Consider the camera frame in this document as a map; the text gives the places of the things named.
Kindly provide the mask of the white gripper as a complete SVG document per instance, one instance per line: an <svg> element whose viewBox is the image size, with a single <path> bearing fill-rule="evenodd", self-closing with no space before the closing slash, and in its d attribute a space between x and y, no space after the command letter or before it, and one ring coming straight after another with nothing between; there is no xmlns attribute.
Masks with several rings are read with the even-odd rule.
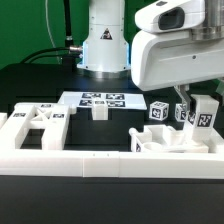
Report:
<svg viewBox="0 0 224 224"><path fill-rule="evenodd" d="M135 23L134 84L175 86L189 113L188 84L224 76L224 0L157 0L136 12Z"/></svg>

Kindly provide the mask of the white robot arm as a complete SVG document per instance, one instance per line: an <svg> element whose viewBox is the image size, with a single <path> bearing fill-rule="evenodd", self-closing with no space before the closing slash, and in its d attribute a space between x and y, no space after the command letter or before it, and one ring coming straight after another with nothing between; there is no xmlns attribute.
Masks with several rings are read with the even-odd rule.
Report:
<svg viewBox="0 0 224 224"><path fill-rule="evenodd" d="M78 65L97 78L129 70L143 91L224 77L224 0L157 0L138 10L139 32L123 37L125 0L90 0L89 35Z"/></svg>

